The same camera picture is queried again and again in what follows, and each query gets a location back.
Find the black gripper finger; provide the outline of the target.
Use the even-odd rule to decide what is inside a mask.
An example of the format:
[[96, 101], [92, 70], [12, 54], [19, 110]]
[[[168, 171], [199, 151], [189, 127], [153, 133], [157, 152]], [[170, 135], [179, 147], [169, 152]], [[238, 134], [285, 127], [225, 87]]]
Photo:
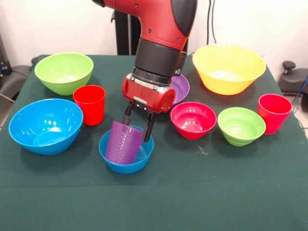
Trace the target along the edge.
[[144, 142], [148, 142], [153, 130], [153, 126], [154, 126], [154, 116], [155, 113], [154, 112], [150, 112], [149, 116], [148, 116], [148, 123], [146, 125], [146, 127], [144, 128], [143, 134], [142, 134], [142, 141]]
[[122, 124], [129, 126], [130, 125], [130, 121], [131, 121], [131, 112], [133, 110], [135, 106], [135, 103], [129, 103], [126, 110], [125, 110], [125, 114], [122, 120]]

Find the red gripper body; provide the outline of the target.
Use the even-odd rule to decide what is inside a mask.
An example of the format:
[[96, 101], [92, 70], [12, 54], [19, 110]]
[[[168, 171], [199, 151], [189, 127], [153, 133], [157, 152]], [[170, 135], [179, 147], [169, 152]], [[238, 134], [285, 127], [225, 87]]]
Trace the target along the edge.
[[122, 83], [123, 96], [155, 113], [168, 111], [174, 103], [176, 91], [170, 86], [160, 87], [128, 74]]

